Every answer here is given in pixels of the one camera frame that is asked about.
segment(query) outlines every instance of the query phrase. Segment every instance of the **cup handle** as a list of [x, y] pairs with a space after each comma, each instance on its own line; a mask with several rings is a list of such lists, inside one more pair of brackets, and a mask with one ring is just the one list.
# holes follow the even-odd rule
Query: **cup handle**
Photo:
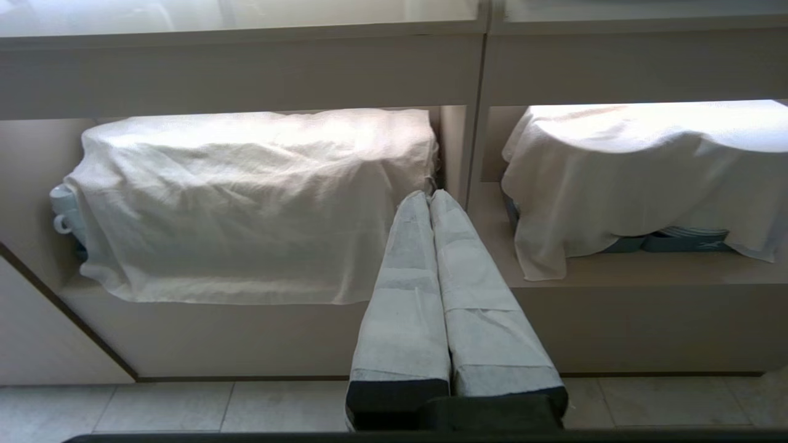
[[54, 218], [54, 230], [58, 231], [58, 234], [70, 234], [71, 228], [66, 226], [65, 222], [65, 215], [60, 214]]

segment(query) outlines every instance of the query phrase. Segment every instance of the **cabinet door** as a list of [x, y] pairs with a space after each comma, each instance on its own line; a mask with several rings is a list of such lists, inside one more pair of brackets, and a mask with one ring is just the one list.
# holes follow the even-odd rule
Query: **cabinet door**
[[93, 340], [0, 258], [0, 385], [132, 382]]

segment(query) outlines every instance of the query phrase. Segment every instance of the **tiled floor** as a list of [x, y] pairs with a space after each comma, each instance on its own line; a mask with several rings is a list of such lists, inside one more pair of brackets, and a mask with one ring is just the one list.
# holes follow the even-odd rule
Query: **tiled floor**
[[[569, 429], [788, 426], [781, 380], [567, 378]], [[346, 382], [0, 388], [2, 443], [113, 432], [344, 431]]]

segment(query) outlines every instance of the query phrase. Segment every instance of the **white linen cloth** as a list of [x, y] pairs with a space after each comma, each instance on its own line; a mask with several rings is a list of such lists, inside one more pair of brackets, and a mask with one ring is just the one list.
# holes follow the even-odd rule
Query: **white linen cloth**
[[465, 211], [447, 192], [437, 191], [429, 212], [454, 395], [499, 396], [563, 386]]
[[452, 365], [437, 272], [427, 199], [416, 192], [394, 217], [359, 330], [351, 382], [448, 382]]
[[424, 110], [134, 117], [83, 135], [65, 183], [81, 272], [124, 300], [369, 300], [396, 205], [429, 187]]
[[788, 228], [788, 107], [771, 100], [531, 106], [504, 148], [527, 280], [677, 225], [774, 261]]

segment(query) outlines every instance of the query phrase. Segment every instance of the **white cup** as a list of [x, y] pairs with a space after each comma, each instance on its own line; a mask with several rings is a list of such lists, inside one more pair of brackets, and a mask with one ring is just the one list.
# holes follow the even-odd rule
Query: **white cup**
[[50, 201], [55, 213], [54, 230], [60, 234], [74, 234], [80, 243], [85, 244], [85, 224], [76, 203], [76, 195], [60, 184], [50, 192]]

